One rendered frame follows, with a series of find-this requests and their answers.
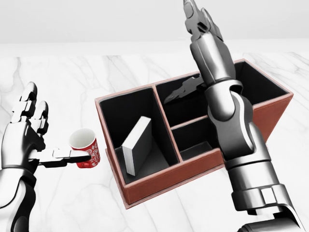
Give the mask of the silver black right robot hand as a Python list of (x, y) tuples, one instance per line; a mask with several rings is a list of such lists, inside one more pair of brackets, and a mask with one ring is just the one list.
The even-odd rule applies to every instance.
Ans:
[(219, 28), (205, 8), (198, 9), (194, 0), (183, 0), (185, 26), (191, 34), (190, 50), (200, 71), (199, 78), (190, 78), (168, 95), (164, 104), (211, 86), (236, 79), (236, 70), (230, 52)]

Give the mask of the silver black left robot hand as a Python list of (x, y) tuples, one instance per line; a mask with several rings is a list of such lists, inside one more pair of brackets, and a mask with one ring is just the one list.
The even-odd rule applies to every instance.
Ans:
[(38, 165), (64, 167), (87, 161), (86, 151), (46, 148), (43, 136), (48, 130), (48, 104), (36, 103), (37, 87), (29, 82), (13, 107), (13, 116), (2, 140), (2, 168), (24, 168), (34, 172)]

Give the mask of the red white patterned mug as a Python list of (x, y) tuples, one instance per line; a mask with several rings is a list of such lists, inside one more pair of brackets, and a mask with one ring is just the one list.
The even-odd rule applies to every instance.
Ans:
[(91, 159), (78, 162), (79, 168), (93, 168), (100, 162), (100, 153), (95, 133), (88, 128), (81, 128), (73, 132), (69, 138), (69, 145), (73, 150), (86, 151)]

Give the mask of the red-brown desk caddy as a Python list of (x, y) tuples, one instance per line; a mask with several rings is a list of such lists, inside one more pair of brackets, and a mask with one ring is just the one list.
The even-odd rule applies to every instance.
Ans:
[[(223, 167), (202, 91), (164, 104), (191, 74), (96, 98), (107, 157), (125, 208)], [(152, 150), (136, 175), (126, 172), (122, 143), (141, 116), (151, 119)]]

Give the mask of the grey book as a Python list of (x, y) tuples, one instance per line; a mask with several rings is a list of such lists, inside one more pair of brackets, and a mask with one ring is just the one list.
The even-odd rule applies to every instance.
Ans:
[(152, 148), (151, 119), (141, 116), (122, 144), (126, 172), (136, 176)]

